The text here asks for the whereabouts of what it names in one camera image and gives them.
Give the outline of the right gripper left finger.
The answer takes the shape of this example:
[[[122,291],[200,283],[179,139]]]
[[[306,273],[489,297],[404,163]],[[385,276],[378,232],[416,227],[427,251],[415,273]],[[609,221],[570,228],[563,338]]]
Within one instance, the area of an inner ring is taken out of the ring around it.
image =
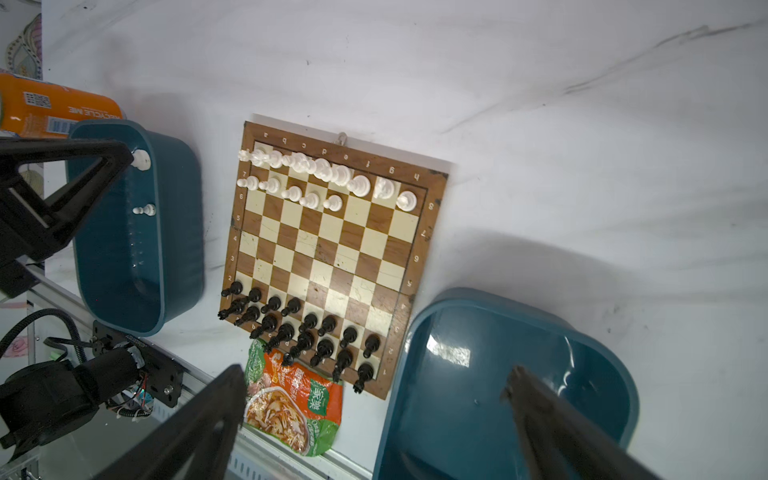
[[[246,407],[244,371],[225,369],[98,479],[222,479]]]

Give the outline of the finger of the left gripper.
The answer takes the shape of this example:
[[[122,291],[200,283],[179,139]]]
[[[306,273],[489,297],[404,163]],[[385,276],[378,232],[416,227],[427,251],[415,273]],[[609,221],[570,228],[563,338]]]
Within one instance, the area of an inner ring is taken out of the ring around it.
[[[80,168],[57,190],[38,194],[20,168],[36,163],[73,163]],[[44,260],[63,249],[90,211],[133,162],[115,140],[1,140],[1,262],[27,256]]]

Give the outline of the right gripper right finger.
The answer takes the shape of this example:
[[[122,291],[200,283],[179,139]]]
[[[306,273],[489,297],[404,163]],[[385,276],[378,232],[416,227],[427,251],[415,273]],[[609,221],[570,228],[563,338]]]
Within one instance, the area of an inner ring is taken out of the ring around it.
[[[524,367],[509,373],[501,398],[511,405],[531,478],[657,477]]]

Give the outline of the white pawn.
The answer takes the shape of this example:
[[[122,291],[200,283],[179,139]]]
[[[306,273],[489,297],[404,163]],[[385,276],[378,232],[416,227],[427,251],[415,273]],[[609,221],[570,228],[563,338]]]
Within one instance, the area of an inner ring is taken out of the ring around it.
[[[320,197],[315,192],[309,192],[299,200],[299,204],[305,208],[316,209],[320,205]]]
[[[139,171],[148,171],[151,168],[151,158],[149,153],[143,149],[135,149],[132,152],[133,161],[131,166]]]
[[[283,191],[281,196],[291,202],[299,202],[303,197],[303,190],[298,186],[291,186],[287,190]]]
[[[236,181],[236,185],[240,188],[247,188],[250,191],[257,190],[259,188],[259,179],[255,176],[248,176],[246,178],[239,178]]]
[[[282,190],[282,184],[278,178],[269,178],[266,181],[261,181],[258,188],[270,194],[278,194]]]
[[[338,212],[343,207],[343,200],[338,195],[331,195],[323,202],[323,207],[331,212]]]

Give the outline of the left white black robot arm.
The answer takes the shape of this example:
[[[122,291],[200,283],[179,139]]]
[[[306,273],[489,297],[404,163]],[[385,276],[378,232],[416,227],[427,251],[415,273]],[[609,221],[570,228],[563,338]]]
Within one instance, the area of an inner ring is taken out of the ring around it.
[[[22,178],[19,169],[31,163],[92,159],[92,164],[44,199]],[[131,151],[119,141],[4,138],[1,141],[1,292],[17,297],[39,283],[25,265],[41,261],[72,240],[80,225],[112,184],[132,163]],[[101,324],[92,341],[81,339],[73,318],[45,308],[22,319],[1,340],[8,351],[13,341],[36,320],[60,319],[69,335],[46,343],[66,353],[32,364],[12,374],[1,385],[1,418],[8,431],[4,449],[14,451],[1,469],[3,477],[18,472],[27,478],[27,463],[38,447],[86,425],[103,404],[122,409],[116,396],[132,385],[134,398],[176,406],[183,381],[181,365],[158,349]]]

